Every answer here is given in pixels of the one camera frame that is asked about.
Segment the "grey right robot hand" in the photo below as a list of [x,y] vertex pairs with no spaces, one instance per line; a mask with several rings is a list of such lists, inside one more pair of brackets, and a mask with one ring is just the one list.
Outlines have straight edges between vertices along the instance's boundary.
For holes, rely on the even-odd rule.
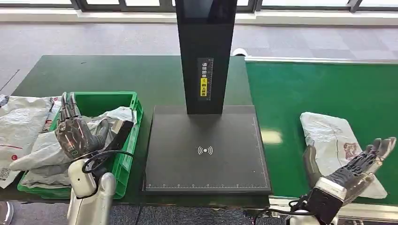
[[[324,178],[346,189],[343,206],[354,201],[375,180],[375,172],[383,165],[384,160],[393,151],[396,138],[376,138],[366,149],[355,156],[346,165],[336,169]],[[323,177],[315,161],[316,148],[308,145],[303,154],[308,183],[313,188],[319,178]]]

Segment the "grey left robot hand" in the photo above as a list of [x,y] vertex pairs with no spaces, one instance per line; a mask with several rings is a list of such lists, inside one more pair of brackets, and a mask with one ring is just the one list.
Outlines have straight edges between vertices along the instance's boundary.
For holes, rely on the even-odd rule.
[[61,111],[55,130],[56,138],[65,154],[76,159],[105,147],[109,123],[102,120],[99,132],[91,133],[77,106],[75,94],[64,92],[61,96]]

